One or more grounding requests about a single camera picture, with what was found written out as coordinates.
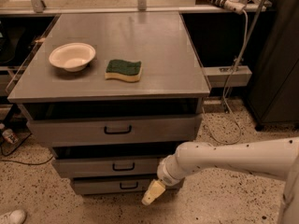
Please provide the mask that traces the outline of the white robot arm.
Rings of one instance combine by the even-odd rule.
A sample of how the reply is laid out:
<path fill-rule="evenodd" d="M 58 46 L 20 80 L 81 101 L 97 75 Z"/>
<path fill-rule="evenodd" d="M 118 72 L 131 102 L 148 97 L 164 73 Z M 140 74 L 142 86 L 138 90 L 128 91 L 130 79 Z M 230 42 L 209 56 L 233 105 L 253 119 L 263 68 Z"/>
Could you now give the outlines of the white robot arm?
<path fill-rule="evenodd" d="M 298 137 L 220 147 L 207 142 L 182 143 L 160 161 L 157 177 L 150 182 L 142 203 L 151 204 L 166 188 L 207 168 L 283 180 L 278 224 L 299 224 Z"/>

